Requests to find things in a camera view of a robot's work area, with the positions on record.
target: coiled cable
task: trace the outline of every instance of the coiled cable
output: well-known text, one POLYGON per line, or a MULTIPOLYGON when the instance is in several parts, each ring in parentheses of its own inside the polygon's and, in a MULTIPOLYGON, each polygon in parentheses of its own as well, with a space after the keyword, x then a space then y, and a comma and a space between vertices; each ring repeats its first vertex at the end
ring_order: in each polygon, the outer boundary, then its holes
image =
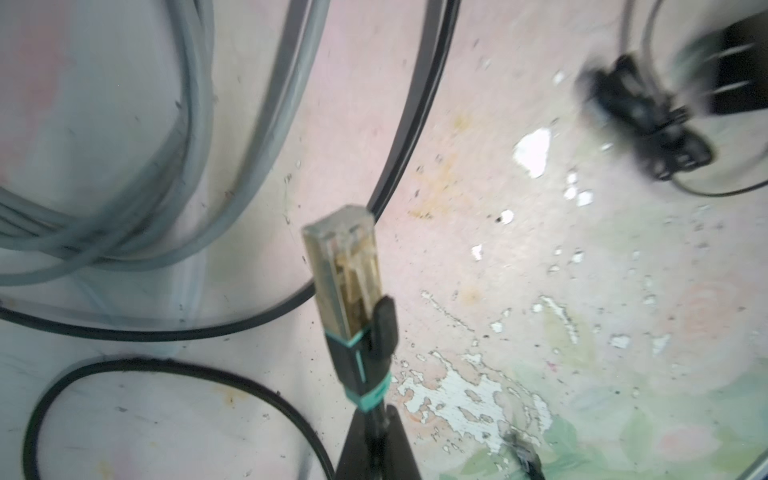
MULTIPOLYGON (((0 286, 43 283, 92 265, 103 270, 146 271, 173 265, 226 232, 256 195, 274 165, 296 115, 328 12, 329 0, 309 3, 290 74, 272 112, 257 125, 233 195, 215 218, 184 244, 153 257, 125 259, 155 244, 173 226, 203 175, 213 128, 210 63, 212 0, 168 0, 183 52, 180 115, 157 153, 137 178, 96 214, 73 218, 0 189, 0 248, 40 250, 60 258, 54 266, 0 273, 0 286)), ((284 73, 276 68, 273 82, 284 73)))

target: peeling paint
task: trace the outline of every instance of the peeling paint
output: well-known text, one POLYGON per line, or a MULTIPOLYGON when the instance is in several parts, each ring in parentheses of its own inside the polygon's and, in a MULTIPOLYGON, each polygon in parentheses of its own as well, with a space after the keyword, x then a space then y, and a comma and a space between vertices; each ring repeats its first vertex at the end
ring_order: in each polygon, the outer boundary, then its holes
POLYGON ((576 204, 579 207, 586 207, 594 201, 594 194, 592 190, 584 190, 576 196, 576 204))
POLYGON ((499 218, 499 221, 501 221, 504 225, 509 225, 515 219, 515 212, 512 210, 504 210, 499 218))
POLYGON ((571 343, 576 345, 578 343, 578 331, 576 330, 576 324, 571 319, 571 317, 568 316, 568 312, 565 311, 565 308, 562 306, 559 306, 552 297, 542 295, 539 297, 542 302, 544 302, 550 309, 552 309, 552 312, 556 315, 557 318, 560 319, 560 321, 563 322, 563 325, 565 326, 565 330, 568 332, 568 337, 571 339, 571 343))
POLYGON ((515 162, 523 167, 531 178, 539 178, 544 174, 549 155, 549 142, 552 134, 547 128, 539 128, 525 135, 512 153, 515 162))
POLYGON ((559 84, 563 83, 563 80, 565 80, 565 73, 562 70, 556 71, 552 77, 554 86, 557 87, 559 84))
POLYGON ((475 258, 475 262, 482 260, 482 243, 472 248, 472 256, 475 258))
POLYGON ((474 366, 482 366, 482 355, 480 353, 465 353, 462 358, 474 366))
POLYGON ((614 334, 611 335, 611 338, 608 340, 608 343, 611 346, 614 346, 618 349, 626 349, 629 347, 630 343, 632 343, 632 337, 629 335, 621 334, 614 334))
POLYGON ((667 344, 669 343, 670 339, 672 338, 671 333, 665 333, 662 336, 657 336, 653 340, 651 340, 651 345, 653 346, 653 352, 654 356, 660 355, 665 348, 667 348, 667 344))
POLYGON ((432 295, 430 292, 426 290, 422 290, 422 298, 425 300, 428 300, 429 304, 432 305, 433 309, 442 313, 443 316, 451 320, 453 322, 453 326, 461 326, 468 332, 474 332, 474 330, 469 328, 469 326, 466 323, 462 322, 461 319, 459 319, 457 316, 452 315, 451 313, 448 312, 448 310, 445 309, 445 307, 437 303, 435 301, 435 296, 432 295))
POLYGON ((413 397, 405 402, 405 408, 411 413, 417 413, 429 400, 426 408, 435 416, 444 419, 448 426, 460 436, 470 435, 478 443, 485 444, 492 452, 499 452, 504 441, 498 431, 499 422, 507 422, 504 411, 494 400, 494 395, 502 391, 502 384, 490 380, 486 374, 481 374, 477 384, 461 377, 453 365, 438 352, 432 355, 445 366, 445 378, 437 380, 437 387, 429 389, 409 377, 400 384, 397 391, 405 395, 409 390, 413 397), (466 391, 472 392, 478 402, 473 401, 466 391), (472 421, 466 418, 462 410, 479 419, 486 415, 492 420, 492 425, 485 422, 472 421))
POLYGON ((538 412, 538 431, 544 435, 544 432, 552 426, 552 414, 549 411, 549 405, 547 405, 542 397, 535 393, 531 397, 533 398, 533 406, 536 408, 536 412, 538 412))
POLYGON ((565 200, 573 200, 576 198, 576 195, 578 194, 578 190, 576 187, 570 186, 565 189, 565 192, 563 192, 563 198, 565 200))

